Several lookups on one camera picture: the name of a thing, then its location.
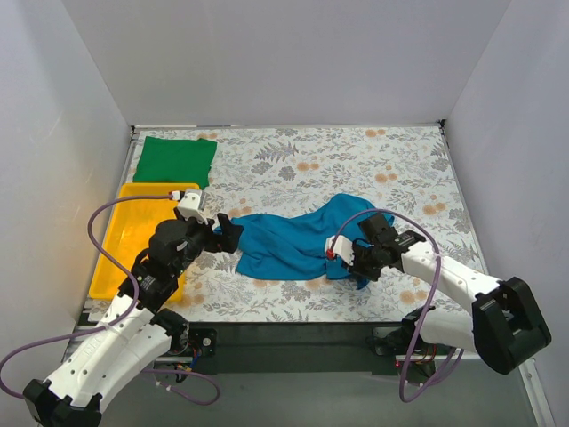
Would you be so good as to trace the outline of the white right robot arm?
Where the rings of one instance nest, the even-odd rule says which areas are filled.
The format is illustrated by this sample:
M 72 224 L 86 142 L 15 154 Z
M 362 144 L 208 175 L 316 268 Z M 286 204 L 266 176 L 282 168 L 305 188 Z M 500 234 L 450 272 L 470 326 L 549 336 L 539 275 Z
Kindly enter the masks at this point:
M 443 256 L 426 231 L 399 232 L 381 213 L 369 213 L 358 227 L 360 238 L 339 235 L 327 241 L 328 256 L 338 255 L 350 274 L 375 281 L 383 269 L 393 268 L 429 283 L 462 309 L 454 317 L 427 303 L 382 337 L 382 347 L 406 347 L 417 354 L 432 345 L 466 350 L 505 375 L 551 344 L 548 325 L 524 280 L 475 271 Z

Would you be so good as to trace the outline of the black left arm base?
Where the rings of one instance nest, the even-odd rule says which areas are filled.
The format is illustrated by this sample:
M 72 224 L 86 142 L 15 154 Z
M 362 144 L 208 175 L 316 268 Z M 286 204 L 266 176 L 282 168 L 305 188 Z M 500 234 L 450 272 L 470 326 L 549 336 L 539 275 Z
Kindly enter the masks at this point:
M 180 323 L 173 329 L 168 356 L 210 358 L 215 355 L 218 340 L 217 330 L 211 327 Z

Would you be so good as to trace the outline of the yellow plastic tray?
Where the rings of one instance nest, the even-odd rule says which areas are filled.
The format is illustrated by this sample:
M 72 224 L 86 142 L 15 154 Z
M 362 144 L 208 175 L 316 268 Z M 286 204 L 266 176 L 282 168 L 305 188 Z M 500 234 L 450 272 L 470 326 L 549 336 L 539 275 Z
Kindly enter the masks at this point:
M 166 196 L 175 190 L 198 189 L 195 183 L 126 183 L 119 196 Z M 175 217 L 171 200 L 133 200 L 113 209 L 103 248 L 127 269 L 136 255 L 148 246 L 159 222 Z M 106 257 L 100 256 L 95 268 L 89 296 L 95 300 L 110 301 L 127 276 Z

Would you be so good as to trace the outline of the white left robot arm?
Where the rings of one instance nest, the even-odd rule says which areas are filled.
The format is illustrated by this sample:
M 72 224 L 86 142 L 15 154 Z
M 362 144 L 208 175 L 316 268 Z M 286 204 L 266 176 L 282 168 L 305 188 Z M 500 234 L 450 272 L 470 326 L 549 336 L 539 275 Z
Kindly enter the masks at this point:
M 182 354 L 190 344 L 189 323 L 164 305 L 202 252 L 234 253 L 243 231 L 224 213 L 204 222 L 182 216 L 160 222 L 99 332 L 87 336 L 46 379 L 25 387 L 33 418 L 42 426 L 96 426 L 109 402 L 155 358 Z

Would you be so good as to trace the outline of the blue t shirt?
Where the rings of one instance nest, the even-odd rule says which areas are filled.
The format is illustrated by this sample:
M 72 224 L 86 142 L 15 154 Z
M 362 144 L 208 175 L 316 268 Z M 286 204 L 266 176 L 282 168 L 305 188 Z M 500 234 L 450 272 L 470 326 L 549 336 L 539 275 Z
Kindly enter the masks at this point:
M 232 222 L 244 228 L 236 272 L 261 280 L 353 279 L 340 259 L 326 257 L 325 241 L 338 230 L 351 241 L 362 238 L 357 222 L 345 221 L 372 208 L 363 198 L 337 194 L 316 211 L 293 218 L 267 213 L 236 217 Z

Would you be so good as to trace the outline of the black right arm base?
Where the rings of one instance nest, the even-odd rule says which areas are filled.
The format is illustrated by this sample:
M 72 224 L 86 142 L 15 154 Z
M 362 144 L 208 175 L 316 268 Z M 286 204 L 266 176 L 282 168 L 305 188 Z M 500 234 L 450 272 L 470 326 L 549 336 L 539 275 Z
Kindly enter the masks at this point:
M 413 333 L 405 330 L 402 326 L 398 327 L 377 327 L 372 334 L 365 338 L 365 344 L 378 356 L 405 355 Z M 424 365 L 433 362 L 437 355 L 437 346 L 426 343 L 420 337 L 412 346 L 411 363 L 414 365 Z

